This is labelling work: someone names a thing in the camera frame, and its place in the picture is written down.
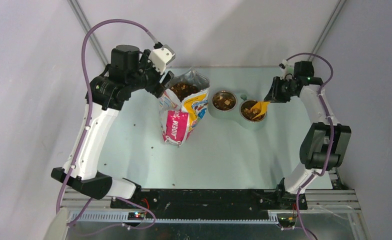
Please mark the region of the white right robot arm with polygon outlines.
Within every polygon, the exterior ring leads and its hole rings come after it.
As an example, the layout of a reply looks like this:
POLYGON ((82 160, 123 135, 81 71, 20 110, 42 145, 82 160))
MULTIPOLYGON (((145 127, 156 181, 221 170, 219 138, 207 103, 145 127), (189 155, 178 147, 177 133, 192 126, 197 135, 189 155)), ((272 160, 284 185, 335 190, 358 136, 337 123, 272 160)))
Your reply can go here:
POLYGON ((288 209, 295 202, 294 194, 303 194, 313 180, 343 163, 352 130, 348 125, 341 124, 334 115, 326 97, 326 82, 314 76, 312 62, 290 64, 285 59, 279 67, 282 75, 273 78, 263 100, 287 103, 291 98, 298 97, 311 122, 299 149, 300 163, 281 181, 284 190, 274 196, 279 208, 288 209))

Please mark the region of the pet food bag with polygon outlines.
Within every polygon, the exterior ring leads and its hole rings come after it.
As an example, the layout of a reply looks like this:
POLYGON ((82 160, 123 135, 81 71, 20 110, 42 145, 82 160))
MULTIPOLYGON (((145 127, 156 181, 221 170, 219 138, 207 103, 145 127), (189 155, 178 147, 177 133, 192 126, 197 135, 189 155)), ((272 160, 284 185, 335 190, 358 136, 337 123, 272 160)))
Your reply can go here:
POLYGON ((174 76, 159 98, 163 141, 181 146, 205 116, 209 103, 210 80, 195 68, 174 76))

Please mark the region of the yellow plastic scoop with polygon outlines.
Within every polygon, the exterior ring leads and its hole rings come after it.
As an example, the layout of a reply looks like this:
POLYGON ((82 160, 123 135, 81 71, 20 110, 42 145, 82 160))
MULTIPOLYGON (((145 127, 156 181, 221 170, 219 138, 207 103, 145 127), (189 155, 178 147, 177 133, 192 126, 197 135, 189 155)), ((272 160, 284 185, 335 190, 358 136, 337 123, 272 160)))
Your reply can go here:
POLYGON ((270 101, 257 101, 255 105, 251 107, 251 111, 255 111, 256 115, 251 118, 251 120, 255 120, 256 118, 264 115, 267 113, 268 110, 268 105, 270 104, 270 101))

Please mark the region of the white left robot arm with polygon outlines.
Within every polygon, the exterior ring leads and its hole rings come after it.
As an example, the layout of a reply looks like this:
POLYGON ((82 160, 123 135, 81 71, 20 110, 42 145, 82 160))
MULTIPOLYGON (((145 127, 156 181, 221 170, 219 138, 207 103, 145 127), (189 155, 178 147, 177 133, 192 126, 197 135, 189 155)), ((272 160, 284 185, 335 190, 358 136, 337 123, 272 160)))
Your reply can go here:
POLYGON ((115 179, 98 171, 98 162, 109 130, 126 101, 135 91, 145 90, 160 98, 174 77, 166 71, 175 59, 166 44, 157 43, 153 50, 133 45, 118 45, 111 51, 110 63, 89 83, 81 130, 72 156, 61 167, 52 169, 51 177, 63 185, 95 200, 120 197, 129 208, 142 202, 139 185, 125 178, 115 179))

